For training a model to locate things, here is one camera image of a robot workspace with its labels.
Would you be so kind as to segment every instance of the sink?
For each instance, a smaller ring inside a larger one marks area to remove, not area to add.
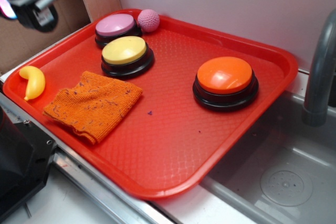
[[[336,110],[311,127],[302,104],[283,93],[201,185],[257,223],[334,223]]]

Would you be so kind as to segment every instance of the yellow banana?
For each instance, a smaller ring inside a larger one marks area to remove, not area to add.
[[[46,86],[46,79],[43,72],[33,66],[24,66],[20,69],[19,75],[28,80],[25,100],[37,98]]]

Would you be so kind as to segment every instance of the white wall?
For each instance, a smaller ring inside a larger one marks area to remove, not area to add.
[[[159,14],[264,42],[294,54],[309,70],[320,31],[336,0],[120,0],[122,8]]]

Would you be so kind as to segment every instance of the faucet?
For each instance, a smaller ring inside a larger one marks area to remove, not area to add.
[[[328,105],[336,107],[336,9],[328,16],[319,37],[310,67],[302,121],[322,126]]]

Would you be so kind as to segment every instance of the orange towel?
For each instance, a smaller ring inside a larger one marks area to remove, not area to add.
[[[63,89],[44,114],[100,143],[137,102],[142,89],[129,82],[84,72],[72,89]]]

